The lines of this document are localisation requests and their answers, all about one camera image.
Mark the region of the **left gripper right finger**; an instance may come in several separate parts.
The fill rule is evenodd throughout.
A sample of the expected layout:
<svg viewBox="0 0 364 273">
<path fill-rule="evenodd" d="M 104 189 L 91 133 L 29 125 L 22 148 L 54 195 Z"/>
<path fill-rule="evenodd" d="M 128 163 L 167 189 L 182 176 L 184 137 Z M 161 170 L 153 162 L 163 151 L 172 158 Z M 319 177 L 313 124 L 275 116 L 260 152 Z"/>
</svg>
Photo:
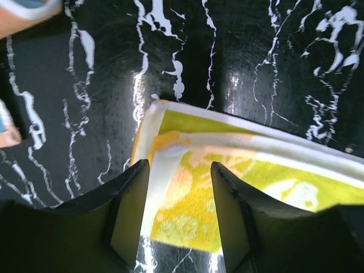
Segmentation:
<svg viewBox="0 0 364 273">
<path fill-rule="evenodd" d="M 312 213 L 270 197 L 221 163 L 210 172 L 227 272 L 363 271 L 362 205 Z"/>
</svg>

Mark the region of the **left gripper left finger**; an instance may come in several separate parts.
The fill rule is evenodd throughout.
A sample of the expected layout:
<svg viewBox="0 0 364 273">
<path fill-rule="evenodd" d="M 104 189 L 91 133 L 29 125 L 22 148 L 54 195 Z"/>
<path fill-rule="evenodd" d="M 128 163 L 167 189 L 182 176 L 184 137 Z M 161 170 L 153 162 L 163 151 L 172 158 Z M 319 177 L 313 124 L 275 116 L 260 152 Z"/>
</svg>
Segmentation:
<svg viewBox="0 0 364 273">
<path fill-rule="evenodd" d="M 134 269 L 150 165 L 56 208 L 1 202 L 2 272 L 129 272 Z"/>
</svg>

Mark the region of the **yellow crocodile towel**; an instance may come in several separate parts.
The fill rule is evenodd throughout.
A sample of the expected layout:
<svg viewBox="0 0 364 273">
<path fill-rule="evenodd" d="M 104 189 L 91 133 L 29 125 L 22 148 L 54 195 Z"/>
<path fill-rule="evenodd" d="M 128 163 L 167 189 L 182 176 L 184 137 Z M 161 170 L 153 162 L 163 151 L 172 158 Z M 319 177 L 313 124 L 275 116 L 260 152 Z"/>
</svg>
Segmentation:
<svg viewBox="0 0 364 273">
<path fill-rule="evenodd" d="M 276 129 L 165 100 L 139 124 L 132 163 L 147 159 L 150 178 L 141 235 L 221 252 L 210 168 L 289 205 L 317 212 L 363 203 L 363 159 Z"/>
</svg>

